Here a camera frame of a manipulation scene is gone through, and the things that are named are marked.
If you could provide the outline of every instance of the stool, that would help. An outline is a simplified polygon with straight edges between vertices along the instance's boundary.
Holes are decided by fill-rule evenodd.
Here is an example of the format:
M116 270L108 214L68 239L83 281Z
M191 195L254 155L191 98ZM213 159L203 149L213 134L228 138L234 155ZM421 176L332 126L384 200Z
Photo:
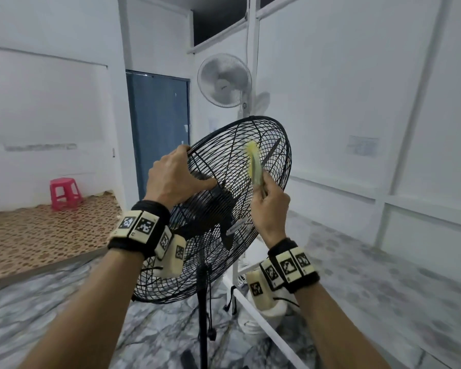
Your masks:
M72 185L75 186L76 193L73 192ZM63 188L63 195L56 195L56 188ZM53 210L61 210L63 207L77 208L77 204L82 201L82 196L75 179L62 177L49 182L51 192L51 207Z

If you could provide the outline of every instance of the yellow bristle brush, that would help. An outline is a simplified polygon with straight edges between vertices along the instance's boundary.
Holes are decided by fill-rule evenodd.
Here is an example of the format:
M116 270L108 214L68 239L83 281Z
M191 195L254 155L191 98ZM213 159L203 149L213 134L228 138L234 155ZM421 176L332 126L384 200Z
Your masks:
M246 144L244 150L249 156L249 177L251 178L253 186L261 187L261 194L264 198L267 194L263 185L263 168L261 166L261 152L258 144L255 141L250 141Z

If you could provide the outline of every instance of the patterned floor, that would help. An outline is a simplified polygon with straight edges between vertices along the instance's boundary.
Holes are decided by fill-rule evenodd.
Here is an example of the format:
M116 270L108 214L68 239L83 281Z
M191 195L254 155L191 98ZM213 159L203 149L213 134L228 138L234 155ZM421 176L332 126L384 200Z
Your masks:
M103 248L119 214L110 193L74 211L42 204L0 212L0 279Z

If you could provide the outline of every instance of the white fan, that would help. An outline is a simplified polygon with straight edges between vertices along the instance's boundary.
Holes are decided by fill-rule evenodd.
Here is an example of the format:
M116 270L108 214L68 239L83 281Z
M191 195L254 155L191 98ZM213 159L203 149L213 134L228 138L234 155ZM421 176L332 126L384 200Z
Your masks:
M236 56L220 53L208 57L198 70L198 86L214 105L226 108L242 105L239 116L249 116L251 72Z

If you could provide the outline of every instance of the fan stand pole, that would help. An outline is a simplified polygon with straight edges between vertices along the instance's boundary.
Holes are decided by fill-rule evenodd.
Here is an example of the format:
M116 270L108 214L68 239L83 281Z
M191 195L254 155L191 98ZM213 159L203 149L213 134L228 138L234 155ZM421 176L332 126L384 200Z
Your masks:
M198 324L200 326L200 369L208 369L207 351L207 325L206 325L206 282L208 280L209 267L206 264L197 268L197 298L198 298ZM181 355L183 369L198 369L195 358L190 350Z

